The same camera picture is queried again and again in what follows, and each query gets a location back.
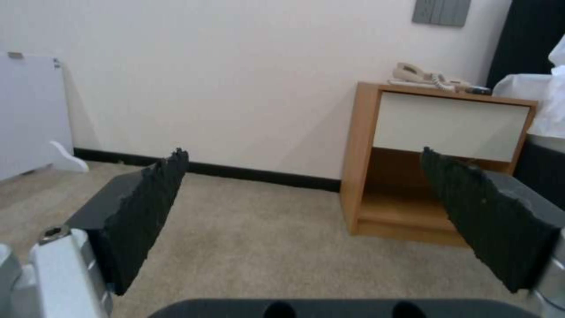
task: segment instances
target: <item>black foam pad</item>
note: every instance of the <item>black foam pad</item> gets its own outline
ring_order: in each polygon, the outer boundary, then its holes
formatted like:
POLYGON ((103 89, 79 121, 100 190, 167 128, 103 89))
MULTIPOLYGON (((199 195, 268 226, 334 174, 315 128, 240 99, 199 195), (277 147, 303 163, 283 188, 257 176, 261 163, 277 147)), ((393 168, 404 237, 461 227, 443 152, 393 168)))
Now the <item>black foam pad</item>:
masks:
POLYGON ((188 153, 177 149, 150 167, 113 178, 67 221, 88 233, 115 294, 125 293, 147 258, 187 168, 188 153))
POLYGON ((565 226, 565 212, 510 175, 428 148, 421 166, 475 255, 511 292, 533 288, 565 226))

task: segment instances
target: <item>black baseboard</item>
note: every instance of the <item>black baseboard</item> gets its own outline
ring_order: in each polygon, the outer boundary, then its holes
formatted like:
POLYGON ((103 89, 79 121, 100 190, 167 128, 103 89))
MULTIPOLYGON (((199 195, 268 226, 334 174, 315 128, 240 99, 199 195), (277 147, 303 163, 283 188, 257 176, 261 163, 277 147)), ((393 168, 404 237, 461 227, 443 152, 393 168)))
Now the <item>black baseboard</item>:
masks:
MULTIPOLYGON (((114 164, 125 164, 132 166, 149 166, 159 158, 138 156, 135 154, 106 152, 90 149, 75 148, 75 156, 83 160, 111 162, 114 164)), ((203 164, 191 161, 188 165, 190 173, 212 175, 215 177, 233 178, 251 181, 282 184, 285 186, 326 190, 332 192, 340 191, 340 180, 311 177, 290 173, 280 173, 264 170, 245 169, 230 166, 203 164)))

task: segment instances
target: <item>telephone handset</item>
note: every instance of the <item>telephone handset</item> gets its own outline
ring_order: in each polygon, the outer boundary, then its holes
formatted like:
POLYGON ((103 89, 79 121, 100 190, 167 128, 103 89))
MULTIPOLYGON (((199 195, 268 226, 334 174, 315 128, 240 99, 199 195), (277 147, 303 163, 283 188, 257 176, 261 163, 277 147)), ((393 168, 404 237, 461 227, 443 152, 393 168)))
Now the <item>telephone handset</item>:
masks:
POLYGON ((448 80, 439 73, 426 73, 408 63, 398 63, 392 74, 395 80, 390 80, 389 83, 393 85, 439 88, 451 92, 465 92, 474 87, 463 80, 448 80))

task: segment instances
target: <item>dark curtain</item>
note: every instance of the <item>dark curtain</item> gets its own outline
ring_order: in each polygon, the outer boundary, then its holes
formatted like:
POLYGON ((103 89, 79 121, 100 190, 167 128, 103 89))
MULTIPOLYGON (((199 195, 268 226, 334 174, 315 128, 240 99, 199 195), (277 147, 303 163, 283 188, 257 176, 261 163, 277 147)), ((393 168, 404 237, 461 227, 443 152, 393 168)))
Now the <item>dark curtain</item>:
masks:
POLYGON ((514 0, 486 86, 493 88, 508 74, 549 74, 547 56, 564 32, 565 0, 514 0))

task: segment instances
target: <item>white board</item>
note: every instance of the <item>white board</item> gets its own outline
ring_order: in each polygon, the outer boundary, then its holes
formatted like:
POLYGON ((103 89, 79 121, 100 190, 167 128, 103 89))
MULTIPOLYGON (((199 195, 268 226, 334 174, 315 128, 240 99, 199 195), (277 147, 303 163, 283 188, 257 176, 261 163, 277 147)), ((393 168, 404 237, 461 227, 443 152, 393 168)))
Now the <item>white board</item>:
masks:
POLYGON ((59 62, 0 52, 0 181, 53 163, 52 140, 72 154, 59 62))

